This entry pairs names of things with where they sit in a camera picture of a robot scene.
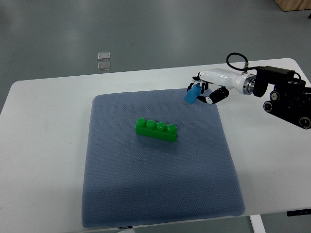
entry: gray floor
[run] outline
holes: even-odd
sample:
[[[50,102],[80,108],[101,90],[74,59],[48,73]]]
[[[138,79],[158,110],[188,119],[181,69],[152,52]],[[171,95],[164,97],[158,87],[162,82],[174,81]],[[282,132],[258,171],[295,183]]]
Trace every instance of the gray floor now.
[[[295,59],[311,78],[311,11],[282,12],[274,0],[0,0],[0,110],[19,80],[111,70]],[[310,232],[311,217],[262,216],[267,233]],[[147,227],[138,232],[252,232],[248,217]]]

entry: blue block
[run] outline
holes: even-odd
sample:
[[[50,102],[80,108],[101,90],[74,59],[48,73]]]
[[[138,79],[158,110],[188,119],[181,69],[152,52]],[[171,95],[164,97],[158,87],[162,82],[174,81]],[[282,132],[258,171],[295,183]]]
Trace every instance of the blue block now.
[[[187,101],[189,104],[193,104],[197,97],[201,94],[201,87],[200,85],[194,85],[186,94],[185,101]]]

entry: green toy brick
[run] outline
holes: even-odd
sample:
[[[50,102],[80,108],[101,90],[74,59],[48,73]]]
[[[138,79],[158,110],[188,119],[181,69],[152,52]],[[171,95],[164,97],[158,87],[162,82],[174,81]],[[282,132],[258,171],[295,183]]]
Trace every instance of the green toy brick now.
[[[164,122],[155,123],[154,120],[146,121],[144,118],[137,120],[135,130],[136,134],[170,142],[175,142],[177,138],[177,127],[175,125],[166,125]]]

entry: blue fabric pad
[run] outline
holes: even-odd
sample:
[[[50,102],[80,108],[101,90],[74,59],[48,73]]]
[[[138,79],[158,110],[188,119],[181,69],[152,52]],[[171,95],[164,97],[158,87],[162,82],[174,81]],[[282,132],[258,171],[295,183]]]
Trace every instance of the blue fabric pad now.
[[[100,95],[92,105],[82,199],[85,227],[239,216],[237,173],[216,105],[186,89]],[[140,117],[175,124],[177,141],[136,135]]]

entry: robotic arm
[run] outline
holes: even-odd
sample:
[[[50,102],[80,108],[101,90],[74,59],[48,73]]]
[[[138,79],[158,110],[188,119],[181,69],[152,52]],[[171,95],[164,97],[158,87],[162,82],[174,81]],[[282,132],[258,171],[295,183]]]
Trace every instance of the robotic arm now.
[[[232,66],[228,61],[231,55],[242,56],[245,59],[244,68]],[[300,75],[294,70],[269,66],[248,67],[246,57],[239,53],[229,54],[226,62],[231,68],[243,71],[243,73],[219,68],[199,72],[192,78],[187,89],[187,96],[192,95],[193,98],[204,103],[215,104],[228,97],[230,89],[234,88],[243,95],[254,94],[256,97],[262,97],[268,84],[273,84],[274,90],[270,93],[270,100],[263,104],[264,110],[303,129],[311,128],[311,88],[305,87],[306,82],[301,80]],[[256,70],[257,74],[247,73],[251,69]],[[208,89],[210,83],[220,88],[208,96],[201,96],[200,94]]]

